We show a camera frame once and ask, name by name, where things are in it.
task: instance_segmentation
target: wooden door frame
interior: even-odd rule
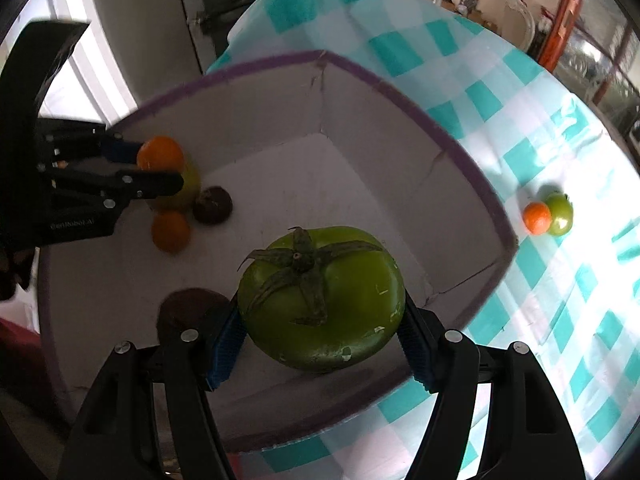
[[[549,72],[555,70],[564,52],[581,7],[582,0],[560,0],[553,27],[538,57],[538,63]]]

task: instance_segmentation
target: dark purple fruit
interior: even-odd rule
[[[206,288],[185,288],[169,294],[160,305],[156,330],[158,342],[165,344],[188,328],[196,328],[210,308],[223,308],[229,300]]]
[[[229,193],[220,186],[207,187],[193,203],[193,217],[204,225],[224,222],[233,211]]]

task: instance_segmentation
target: yellow-green fruit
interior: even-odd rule
[[[190,156],[185,158],[182,179],[184,184],[178,193],[171,196],[159,196],[153,200],[154,209],[184,211],[193,205],[194,200],[200,194],[200,174]]]

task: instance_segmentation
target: white chair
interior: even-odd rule
[[[507,0],[502,20],[502,37],[526,52],[536,33],[536,20],[522,0]]]

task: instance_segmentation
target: teal and white tablecloth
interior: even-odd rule
[[[257,0],[229,37],[212,70],[331,50],[395,85],[470,153],[520,249],[466,333],[529,344],[596,476],[640,414],[640,180],[600,121],[525,54],[425,0]],[[574,228],[560,239],[531,237],[520,220],[549,185],[574,202]],[[488,396],[480,388],[461,478],[478,468]],[[242,455],[242,478],[404,478],[433,405],[410,380],[335,428]]]

